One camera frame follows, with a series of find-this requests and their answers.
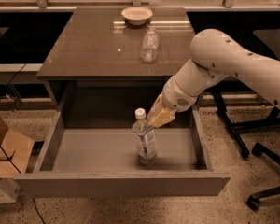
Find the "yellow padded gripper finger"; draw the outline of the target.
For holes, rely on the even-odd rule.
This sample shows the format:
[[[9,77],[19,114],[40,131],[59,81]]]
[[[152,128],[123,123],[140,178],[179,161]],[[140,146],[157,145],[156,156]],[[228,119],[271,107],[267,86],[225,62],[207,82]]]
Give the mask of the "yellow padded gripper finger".
[[[175,109],[163,104],[162,95],[160,94],[147,115],[148,124],[154,128],[160,128],[175,119],[175,112]]]

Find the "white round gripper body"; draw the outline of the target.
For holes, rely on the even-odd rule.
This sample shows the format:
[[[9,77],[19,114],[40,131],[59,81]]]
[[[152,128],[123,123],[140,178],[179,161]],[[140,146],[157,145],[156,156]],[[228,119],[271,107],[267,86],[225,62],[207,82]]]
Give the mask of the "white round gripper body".
[[[162,89],[162,103],[164,106],[174,109],[176,112],[185,112],[193,106],[196,97],[187,95],[177,85],[175,78],[171,77]]]

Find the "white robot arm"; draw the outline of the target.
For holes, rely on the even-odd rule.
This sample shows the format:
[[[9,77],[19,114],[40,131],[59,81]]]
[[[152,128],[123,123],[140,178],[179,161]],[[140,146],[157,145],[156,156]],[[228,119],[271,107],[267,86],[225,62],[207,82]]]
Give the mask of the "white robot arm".
[[[159,128],[192,107],[206,89],[231,76],[280,110],[280,61],[243,48],[216,29],[196,34],[191,58],[170,77],[151,107],[148,124]]]

